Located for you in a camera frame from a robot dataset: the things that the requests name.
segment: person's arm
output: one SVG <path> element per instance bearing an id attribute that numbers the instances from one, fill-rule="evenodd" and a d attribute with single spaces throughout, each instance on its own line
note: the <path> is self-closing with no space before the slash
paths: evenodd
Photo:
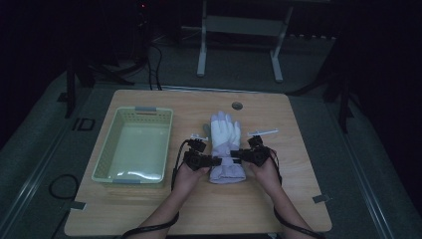
<path id="1" fill-rule="evenodd" d="M 253 163 L 249 163 L 249 167 L 255 173 L 258 182 L 272 199 L 274 207 L 279 215 L 293 225 L 312 231 L 311 227 L 304 220 L 301 214 L 299 214 L 295 205 L 283 189 L 282 184 L 279 181 L 279 173 L 276 170 L 274 162 L 269 158 L 261 167 L 258 167 Z M 287 239 L 314 238 L 286 227 L 283 224 L 282 227 Z"/>
<path id="2" fill-rule="evenodd" d="M 139 227 L 155 226 L 171 221 L 183 203 L 189 197 L 199 178 L 207 173 L 209 168 L 200 168 L 197 171 L 190 169 L 183 163 L 174 182 L 174 188 L 160 206 Z M 165 238 L 170 228 L 157 231 L 144 232 L 127 237 L 128 239 Z"/>

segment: person's right hand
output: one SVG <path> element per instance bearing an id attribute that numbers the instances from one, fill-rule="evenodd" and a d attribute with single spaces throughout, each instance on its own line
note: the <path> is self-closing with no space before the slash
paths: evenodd
<path id="1" fill-rule="evenodd" d="M 272 157 L 276 156 L 275 152 L 271 152 L 271 154 Z M 264 164 L 261 165 L 261 167 L 251 162 L 248 166 L 254 172 L 257 181 L 261 184 L 261 186 L 270 197 L 273 197 L 275 193 L 282 189 L 282 184 L 279 180 L 279 173 L 277 172 L 276 164 L 271 158 L 268 158 Z"/>

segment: white glove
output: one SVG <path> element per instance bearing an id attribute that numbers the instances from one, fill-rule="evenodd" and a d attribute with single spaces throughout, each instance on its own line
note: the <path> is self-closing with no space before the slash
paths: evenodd
<path id="1" fill-rule="evenodd" d="M 240 159 L 230 155 L 230 150 L 239 150 L 240 135 L 240 124 L 238 121 L 232 123 L 230 115 L 219 112 L 211 116 L 211 153 L 222 161 L 211 169 L 210 182 L 224 184 L 246 179 Z"/>

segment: plastic basket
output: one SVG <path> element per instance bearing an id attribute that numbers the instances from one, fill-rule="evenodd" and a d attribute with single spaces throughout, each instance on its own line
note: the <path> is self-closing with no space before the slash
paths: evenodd
<path id="1" fill-rule="evenodd" d="M 162 185 L 172 120 L 171 109 L 118 108 L 92 179 L 105 183 Z"/>

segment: wooden table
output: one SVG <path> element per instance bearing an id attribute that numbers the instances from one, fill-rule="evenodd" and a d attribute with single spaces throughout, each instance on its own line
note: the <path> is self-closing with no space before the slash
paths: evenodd
<path id="1" fill-rule="evenodd" d="M 239 102 L 243 108 L 232 109 Z M 173 127 L 163 188 L 121 187 L 92 180 L 92 174 L 105 141 L 114 111 L 121 106 L 162 107 L 174 110 Z M 289 99 L 278 94 L 117 91 L 110 103 L 93 154 L 87 166 L 76 201 L 84 210 L 72 210 L 65 226 L 70 236 L 120 235 L 138 226 L 170 192 L 171 170 L 180 144 L 191 133 L 205 135 L 202 126 L 218 111 L 232 115 L 241 123 L 241 148 L 248 148 L 247 132 L 277 128 L 279 132 L 262 136 L 264 144 L 278 152 L 283 186 L 299 212 L 313 230 L 328 231 L 331 222 L 323 202 L 305 144 Z M 204 153 L 211 150 L 207 143 Z M 203 176 L 180 211 L 170 235 L 280 232 L 273 204 L 245 168 L 247 179 L 235 184 L 212 184 Z"/>

